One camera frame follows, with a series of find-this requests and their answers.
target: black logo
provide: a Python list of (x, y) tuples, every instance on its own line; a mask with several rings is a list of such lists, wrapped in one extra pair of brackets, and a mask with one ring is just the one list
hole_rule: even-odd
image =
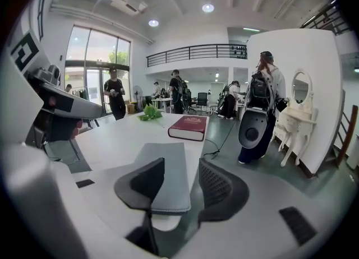
[(31, 37), (31, 34), (28, 33), (13, 48), (11, 56), (13, 57), (19, 70), (22, 71), (38, 52), (39, 49), (36, 46), (34, 39)]

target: red book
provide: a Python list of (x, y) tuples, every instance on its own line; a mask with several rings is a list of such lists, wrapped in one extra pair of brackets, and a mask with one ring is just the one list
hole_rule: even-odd
[(207, 117), (184, 115), (168, 129), (171, 137), (184, 140), (202, 141), (206, 130)]

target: black shirt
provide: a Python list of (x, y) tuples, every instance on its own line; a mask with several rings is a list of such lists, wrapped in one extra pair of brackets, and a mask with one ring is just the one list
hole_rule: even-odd
[(179, 95), (178, 88), (180, 87), (181, 83), (182, 83), (182, 79), (180, 76), (173, 77), (171, 79), (171, 81), (169, 82), (169, 85), (173, 86), (173, 88), (174, 88), (172, 91), (172, 98), (174, 98), (174, 99), (178, 98), (178, 95)]
[(103, 89), (104, 91), (110, 92), (111, 90), (115, 90), (116, 92), (118, 92), (117, 96), (109, 96), (110, 105), (120, 104), (123, 102), (123, 98), (121, 95), (121, 88), (123, 88), (123, 86), (122, 86), (122, 82), (120, 79), (117, 79), (116, 82), (112, 81), (112, 80), (107, 80), (105, 82), (104, 89)]

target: person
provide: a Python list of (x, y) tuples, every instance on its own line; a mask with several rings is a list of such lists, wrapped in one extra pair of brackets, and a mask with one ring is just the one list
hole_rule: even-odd
[(238, 157), (239, 163), (250, 163), (252, 160), (257, 160), (264, 157), (269, 142), (273, 135), (273, 129), (275, 126), (276, 117), (279, 115), (279, 111), (276, 114), (275, 101), (278, 99), (284, 99), (286, 97), (286, 82), (281, 71), (274, 65), (274, 58), (271, 52), (265, 51), (260, 54), (259, 65), (257, 70), (260, 71), (264, 78), (267, 78), (267, 84), (273, 93), (274, 99), (270, 101), (268, 120), (266, 130), (262, 139), (252, 149), (246, 149), (242, 147), (241, 153)]
[(154, 85), (155, 93), (153, 95), (155, 96), (155, 99), (158, 99), (161, 96), (161, 86), (158, 84), (158, 82), (155, 82)]
[(218, 114), (219, 117), (226, 117), (227, 119), (233, 119), (233, 111), (236, 106), (236, 101), (238, 100), (238, 86), (240, 83), (238, 81), (232, 81), (229, 85), (228, 96), (224, 100), (221, 114)]
[(122, 97), (122, 95), (125, 94), (125, 90), (121, 80), (117, 78), (116, 68), (112, 67), (109, 71), (110, 79), (104, 84), (103, 94), (109, 96), (113, 116), (116, 120), (119, 120), (126, 114), (125, 101)]
[(182, 96), (182, 79), (180, 77), (179, 70), (173, 70), (173, 77), (169, 82), (169, 90), (172, 92), (172, 102), (174, 107), (174, 113), (183, 114), (183, 107), (181, 103)]
[(72, 86), (70, 84), (68, 84), (65, 88), (65, 92), (69, 93), (72, 89)]

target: clothing rack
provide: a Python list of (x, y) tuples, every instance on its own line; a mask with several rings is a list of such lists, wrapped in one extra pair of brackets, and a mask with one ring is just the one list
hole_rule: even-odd
[(89, 89), (87, 86), (74, 87), (71, 89), (70, 93), (78, 96), (79, 98), (89, 100)]

